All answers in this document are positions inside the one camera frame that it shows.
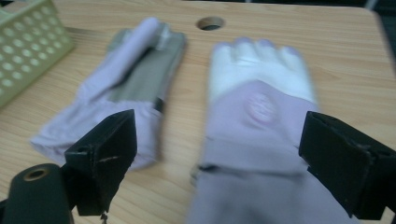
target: glove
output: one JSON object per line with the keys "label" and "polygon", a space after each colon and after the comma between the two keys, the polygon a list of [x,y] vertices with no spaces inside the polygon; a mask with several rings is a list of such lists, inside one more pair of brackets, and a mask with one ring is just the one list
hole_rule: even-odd
{"label": "glove", "polygon": [[121,31],[103,62],[80,85],[75,101],[31,139],[34,149],[64,164],[64,152],[100,121],[133,109],[137,155],[130,170],[155,162],[163,103],[185,43],[183,34],[155,18]]}
{"label": "glove", "polygon": [[187,223],[358,223],[298,155],[305,114],[318,111],[302,55],[241,37],[214,47],[209,73]]}

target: basket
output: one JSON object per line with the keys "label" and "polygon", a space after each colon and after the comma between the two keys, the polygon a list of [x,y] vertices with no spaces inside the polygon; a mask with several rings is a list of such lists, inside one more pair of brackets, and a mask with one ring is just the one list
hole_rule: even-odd
{"label": "basket", "polygon": [[0,107],[74,47],[50,0],[26,4],[14,13],[0,8]]}

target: spool hole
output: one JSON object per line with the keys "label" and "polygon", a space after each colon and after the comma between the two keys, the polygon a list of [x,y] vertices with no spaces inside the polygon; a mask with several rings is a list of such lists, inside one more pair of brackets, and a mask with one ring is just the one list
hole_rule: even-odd
{"label": "spool hole", "polygon": [[224,26],[224,19],[220,17],[206,17],[198,20],[196,26],[200,30],[214,31]]}
{"label": "spool hole", "polygon": [[25,181],[34,181],[46,176],[50,171],[46,168],[37,168],[27,173],[23,179]]}

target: hole in table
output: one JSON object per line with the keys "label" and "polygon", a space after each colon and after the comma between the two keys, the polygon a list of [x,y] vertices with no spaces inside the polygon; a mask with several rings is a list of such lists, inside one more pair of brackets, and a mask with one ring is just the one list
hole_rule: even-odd
{"label": "hole in table", "polygon": [[197,27],[204,31],[218,30],[224,26],[224,19],[220,17],[206,17],[198,20]]}

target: table surface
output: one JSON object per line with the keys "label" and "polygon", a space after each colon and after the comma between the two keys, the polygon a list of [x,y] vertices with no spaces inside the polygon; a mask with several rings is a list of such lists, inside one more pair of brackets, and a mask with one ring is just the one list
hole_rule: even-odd
{"label": "table surface", "polygon": [[[73,99],[78,85],[104,58],[122,28],[149,16],[185,33],[188,46],[170,90],[161,132],[161,160],[128,173],[110,207],[111,223],[183,223],[205,126],[209,54],[219,41],[268,38],[304,55],[323,113],[337,117],[396,149],[396,80],[378,17],[362,8],[304,7],[220,2],[56,0],[59,18],[76,48],[15,100],[0,108],[0,200],[10,180],[30,166],[50,162],[29,138]],[[218,16],[225,25],[203,31],[196,22]],[[79,217],[76,223],[99,223]],[[390,223],[387,211],[381,221]]]}

